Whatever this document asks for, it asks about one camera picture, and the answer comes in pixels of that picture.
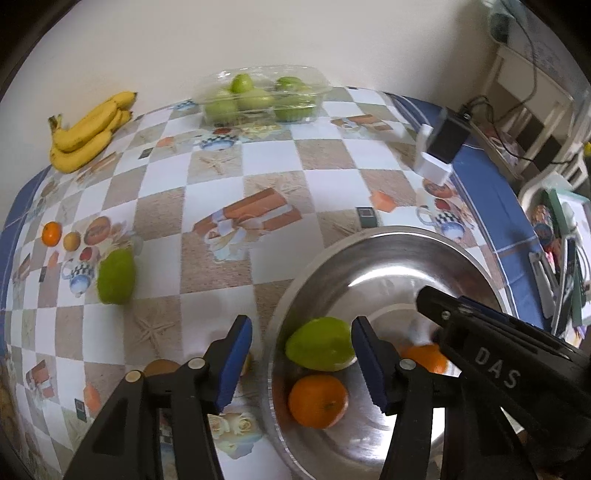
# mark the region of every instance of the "blue fabric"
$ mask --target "blue fabric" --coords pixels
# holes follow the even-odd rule
[[[423,123],[434,126],[441,107],[414,98],[391,95],[394,105],[418,131]],[[470,138],[469,145],[478,145]],[[517,197],[488,155],[464,145],[453,161],[454,171],[480,216],[493,249],[505,271],[518,317],[549,330],[531,268],[529,253],[541,250],[534,230]]]
[[[50,167],[39,172],[18,192],[8,213],[4,229],[0,233],[0,355],[4,356],[4,317],[8,284],[11,281],[12,259],[17,249],[18,236],[21,234],[27,212],[33,203],[33,196],[46,177]]]

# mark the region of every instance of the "white wall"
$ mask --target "white wall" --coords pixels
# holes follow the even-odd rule
[[[48,164],[51,115],[74,122],[120,90],[142,113],[189,98],[202,75],[273,63],[457,107],[491,65],[485,15],[477,0],[82,0],[0,103],[0,221]]]

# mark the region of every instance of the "clear plastic container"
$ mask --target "clear plastic container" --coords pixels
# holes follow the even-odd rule
[[[268,65],[203,78],[194,101],[209,125],[314,121],[332,87],[314,67]]]

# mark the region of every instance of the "orange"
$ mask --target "orange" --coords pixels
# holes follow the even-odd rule
[[[46,223],[41,234],[41,241],[48,247],[54,247],[60,242],[61,225],[57,222]]]
[[[439,351],[439,346],[414,345],[400,354],[401,358],[410,358],[422,365],[432,374],[443,374],[447,370],[447,358]]]
[[[327,429],[345,414],[349,405],[349,394],[335,377],[309,375],[295,383],[287,405],[300,425],[313,429]]]

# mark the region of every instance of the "stainless steel bowl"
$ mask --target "stainless steel bowl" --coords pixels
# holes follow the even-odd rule
[[[440,235],[409,227],[371,229],[332,245],[283,295],[265,339],[262,411],[275,448],[300,477],[377,479],[396,417],[386,417],[373,405],[355,363],[334,374],[349,391],[343,418],[326,430],[298,425],[287,408],[287,396],[308,371],[285,357],[285,341],[317,317],[352,322],[365,315],[378,336],[398,349],[427,343],[436,325],[414,306],[425,285],[501,310],[491,279],[473,257]],[[443,409],[436,409],[432,455],[433,446],[441,445],[443,429]]]

